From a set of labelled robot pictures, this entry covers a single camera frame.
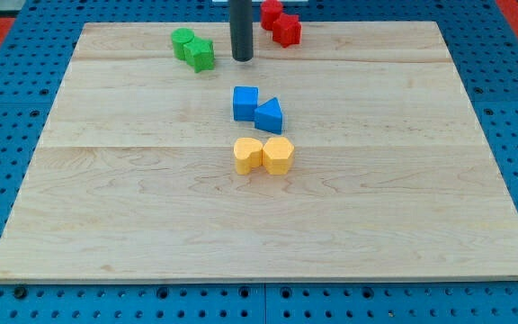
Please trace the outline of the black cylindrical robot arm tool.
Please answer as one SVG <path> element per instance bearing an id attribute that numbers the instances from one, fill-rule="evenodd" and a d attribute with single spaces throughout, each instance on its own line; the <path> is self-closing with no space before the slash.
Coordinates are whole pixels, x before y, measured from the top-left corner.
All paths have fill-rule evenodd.
<path id="1" fill-rule="evenodd" d="M 254 56 L 253 6 L 251 0 L 228 0 L 231 52 L 235 61 Z"/>

